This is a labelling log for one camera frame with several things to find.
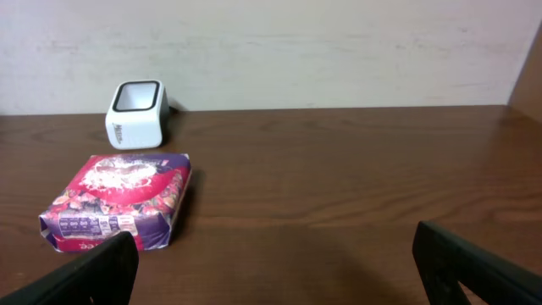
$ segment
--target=chocolate box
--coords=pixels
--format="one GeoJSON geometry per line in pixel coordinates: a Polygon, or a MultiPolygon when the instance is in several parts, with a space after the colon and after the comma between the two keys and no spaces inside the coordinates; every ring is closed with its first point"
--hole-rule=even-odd
{"type": "Polygon", "coordinates": [[[139,250],[166,247],[190,176],[186,154],[92,156],[39,216],[41,235],[60,252],[92,249],[122,230],[139,250]]]}

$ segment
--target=white wall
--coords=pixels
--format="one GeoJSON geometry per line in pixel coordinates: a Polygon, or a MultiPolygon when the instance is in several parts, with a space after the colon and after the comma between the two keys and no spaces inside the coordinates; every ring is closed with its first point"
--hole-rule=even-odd
{"type": "Polygon", "coordinates": [[[0,0],[0,114],[504,104],[540,0],[0,0]]]}

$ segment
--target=brown wooden surface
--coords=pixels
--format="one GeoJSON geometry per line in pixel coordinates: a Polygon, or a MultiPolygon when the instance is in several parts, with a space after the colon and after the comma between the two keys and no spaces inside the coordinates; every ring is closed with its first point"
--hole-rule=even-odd
{"type": "Polygon", "coordinates": [[[508,104],[542,123],[542,24],[508,104]]]}
{"type": "MultiPolygon", "coordinates": [[[[37,215],[104,115],[0,117],[0,295],[73,259],[37,215]]],[[[434,219],[542,274],[542,129],[498,106],[177,114],[148,152],[191,155],[173,244],[142,252],[132,304],[427,304],[411,255],[434,219]]]]}

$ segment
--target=box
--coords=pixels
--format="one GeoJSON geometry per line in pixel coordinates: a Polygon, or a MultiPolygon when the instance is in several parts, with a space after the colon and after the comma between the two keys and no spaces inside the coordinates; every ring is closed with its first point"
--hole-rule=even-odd
{"type": "Polygon", "coordinates": [[[158,147],[168,115],[168,97],[160,80],[120,84],[105,116],[109,142],[117,149],[158,147]]]}
{"type": "Polygon", "coordinates": [[[92,249],[122,230],[138,250],[166,247],[190,177],[186,154],[92,156],[39,216],[41,235],[60,252],[92,249]]]}

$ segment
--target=nutrition label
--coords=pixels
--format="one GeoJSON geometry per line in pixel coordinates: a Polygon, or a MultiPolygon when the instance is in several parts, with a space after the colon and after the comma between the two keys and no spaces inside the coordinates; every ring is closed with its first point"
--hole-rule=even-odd
{"type": "Polygon", "coordinates": [[[137,235],[133,216],[64,217],[58,220],[63,237],[106,237],[118,230],[137,235]]]}

